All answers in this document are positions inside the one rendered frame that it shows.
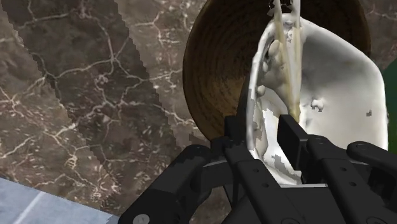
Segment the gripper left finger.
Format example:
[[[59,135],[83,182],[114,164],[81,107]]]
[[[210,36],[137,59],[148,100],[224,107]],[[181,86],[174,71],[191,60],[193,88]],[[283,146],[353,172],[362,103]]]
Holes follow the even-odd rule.
[[[238,117],[226,116],[224,124],[225,135],[210,147],[187,146],[118,224],[189,224],[218,186],[232,205],[222,224],[305,224],[265,165],[248,152]]]

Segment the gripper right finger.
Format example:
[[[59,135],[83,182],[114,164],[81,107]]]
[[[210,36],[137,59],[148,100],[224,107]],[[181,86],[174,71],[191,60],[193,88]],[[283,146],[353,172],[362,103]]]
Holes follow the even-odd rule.
[[[363,141],[344,150],[323,136],[307,134],[290,115],[279,117],[277,141],[307,181],[326,181],[346,224],[397,224],[397,155]],[[353,160],[392,176],[384,183],[391,192],[389,204],[371,191]]]

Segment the white bowl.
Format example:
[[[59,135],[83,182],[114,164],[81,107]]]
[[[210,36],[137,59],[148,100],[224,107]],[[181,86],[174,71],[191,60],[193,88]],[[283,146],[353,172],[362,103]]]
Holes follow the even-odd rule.
[[[300,15],[300,0],[283,13],[273,0],[252,61],[247,86],[246,142],[282,185],[298,185],[301,173],[277,141],[281,115],[308,134],[345,148],[366,141],[387,149],[387,108],[379,68],[362,51]]]

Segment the green object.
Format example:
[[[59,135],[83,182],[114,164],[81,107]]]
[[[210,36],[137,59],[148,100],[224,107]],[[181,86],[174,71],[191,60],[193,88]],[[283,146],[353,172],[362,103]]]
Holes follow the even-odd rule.
[[[397,58],[382,72],[388,112],[388,150],[397,154]]]

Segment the brown wooden bowl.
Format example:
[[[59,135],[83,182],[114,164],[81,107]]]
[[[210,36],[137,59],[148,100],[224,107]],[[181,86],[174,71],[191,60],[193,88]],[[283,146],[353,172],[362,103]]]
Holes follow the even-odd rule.
[[[237,110],[272,0],[207,0],[183,57],[189,112],[208,139],[223,136],[224,118]],[[368,24],[359,0],[301,0],[301,16],[370,55]]]

